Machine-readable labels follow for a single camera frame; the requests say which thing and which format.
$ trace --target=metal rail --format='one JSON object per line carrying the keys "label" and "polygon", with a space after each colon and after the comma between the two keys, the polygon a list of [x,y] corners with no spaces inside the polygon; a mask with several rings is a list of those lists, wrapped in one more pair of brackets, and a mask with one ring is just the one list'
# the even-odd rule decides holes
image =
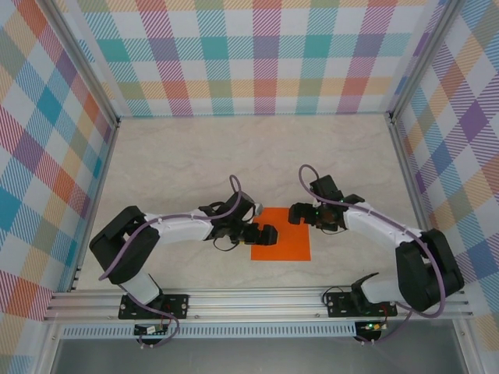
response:
{"label": "metal rail", "polygon": [[[164,290],[190,295],[187,319],[181,323],[249,323],[362,321],[368,317],[328,318],[321,296],[327,288],[255,288],[242,290]],[[54,295],[45,319],[51,323],[130,323],[117,318],[120,291],[73,291]],[[404,319],[407,312],[398,310]],[[464,292],[448,297],[441,318],[469,318],[472,310]]]}

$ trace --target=purple cable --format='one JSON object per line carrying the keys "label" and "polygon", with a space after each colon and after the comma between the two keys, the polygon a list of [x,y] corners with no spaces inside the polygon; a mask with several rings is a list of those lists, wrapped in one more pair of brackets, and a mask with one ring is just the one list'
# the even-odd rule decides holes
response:
{"label": "purple cable", "polygon": [[[118,255],[115,257],[115,259],[113,260],[113,262],[111,263],[111,265],[109,266],[109,268],[106,269],[106,271],[99,277],[99,280],[102,281],[104,279],[106,279],[109,274],[114,270],[114,268],[116,267],[116,265],[119,263],[119,260],[123,257],[123,255],[125,254],[126,250],[128,249],[128,247],[130,247],[130,243],[132,242],[133,239],[135,239],[137,237],[137,235],[146,227],[148,226],[151,226],[152,224],[155,224],[156,222],[158,222],[159,220],[171,220],[172,218],[191,218],[193,220],[202,220],[202,221],[211,221],[211,220],[219,220],[221,218],[224,218],[224,217],[227,217],[228,215],[232,214],[232,212],[234,212],[235,208],[237,208],[237,206],[239,205],[239,203],[241,202],[241,197],[242,197],[242,189],[241,189],[241,182],[237,179],[237,177],[235,175],[230,175],[228,177],[228,180],[231,182],[231,187],[232,187],[232,190],[234,192],[237,192],[237,199],[235,201],[235,204],[232,206],[231,209],[229,209],[227,212],[223,213],[223,214],[219,214],[217,216],[211,216],[211,217],[206,217],[206,216],[194,216],[192,214],[170,214],[168,216],[163,216],[163,217],[158,217],[158,218],[154,218],[153,220],[150,220],[148,222],[146,222],[145,224],[142,224],[140,225],[131,235],[130,237],[128,238],[128,240],[126,241],[126,243],[124,244],[124,246],[120,249]],[[123,288],[121,285],[119,286],[123,291],[127,292],[125,288]],[[159,316],[164,316],[166,318],[169,318],[169,319],[173,319],[176,323],[176,327],[175,327],[175,330],[173,331],[173,333],[166,337],[165,339],[163,339],[162,341],[160,341],[159,343],[156,343],[155,345],[153,345],[151,348],[157,348],[157,347],[160,347],[161,345],[164,345],[166,343],[168,343],[171,339],[173,339],[173,337],[179,333],[180,331],[180,324],[179,324],[179,320],[177,319],[177,317],[173,316],[172,314],[170,313],[167,313],[167,312],[162,312],[161,310],[158,310],[158,309],[154,309],[154,308],[150,308],[149,306],[147,305],[144,305],[142,304],[141,302],[139,302],[136,298],[134,298],[130,293],[128,293],[128,296],[130,297],[130,300],[132,300],[133,302],[135,302],[140,308],[142,309],[145,309],[147,310],[148,312],[152,312],[152,313],[156,313],[158,314]],[[142,336],[139,337],[139,342],[142,344]]]}
{"label": "purple cable", "polygon": [[414,235],[411,231],[407,231],[403,226],[401,226],[397,222],[393,221],[392,219],[390,219],[388,217],[385,217],[383,214],[379,214],[378,212],[369,210],[369,209],[367,209],[367,208],[365,208],[363,206],[357,206],[357,205],[354,205],[354,204],[343,203],[343,202],[340,202],[340,201],[334,201],[334,200],[324,199],[324,198],[316,195],[315,193],[313,193],[312,191],[310,191],[310,189],[306,186],[306,183],[303,181],[302,173],[303,173],[303,169],[304,168],[310,169],[317,176],[317,178],[319,178],[319,173],[317,173],[317,170],[315,170],[312,166],[310,166],[308,164],[304,164],[304,165],[300,166],[300,168],[298,170],[298,178],[299,178],[300,184],[302,185],[302,187],[314,199],[316,199],[317,201],[321,201],[323,203],[327,203],[327,204],[331,204],[331,205],[336,205],[336,206],[344,206],[344,207],[347,207],[347,208],[351,208],[351,209],[354,209],[354,210],[360,210],[360,211],[362,211],[364,213],[371,214],[371,215],[375,216],[376,218],[379,218],[383,222],[391,225],[393,228],[396,228],[397,230],[399,230],[399,231],[401,231],[403,233],[406,233],[411,239],[413,239],[423,249],[423,251],[425,252],[426,256],[428,257],[428,259],[431,262],[431,266],[434,269],[435,275],[437,277],[438,289],[440,291],[440,305],[438,307],[438,310],[435,313],[433,313],[433,314],[428,314],[428,313],[424,313],[424,312],[418,312],[418,311],[416,311],[416,310],[414,310],[414,309],[412,309],[412,308],[410,308],[410,307],[408,307],[406,305],[403,305],[403,304],[397,302],[398,306],[400,306],[401,308],[403,308],[405,310],[409,310],[409,314],[404,319],[404,322],[402,323],[402,325],[396,331],[390,333],[386,337],[381,338],[380,340],[378,340],[378,342],[385,341],[388,338],[393,337],[394,335],[397,335],[398,332],[399,332],[399,330],[401,329],[401,327],[409,320],[409,318],[411,317],[411,315],[412,315],[413,312],[416,313],[416,314],[419,314],[420,316],[425,317],[425,318],[437,318],[438,316],[440,316],[442,314],[442,312],[444,311],[444,308],[445,308],[445,286],[444,286],[444,280],[442,279],[442,274],[440,272],[440,269],[438,268],[437,261],[435,260],[434,256],[431,254],[431,252],[428,249],[428,247],[426,246],[426,244],[423,243],[423,241],[421,239],[419,239],[416,235]]}

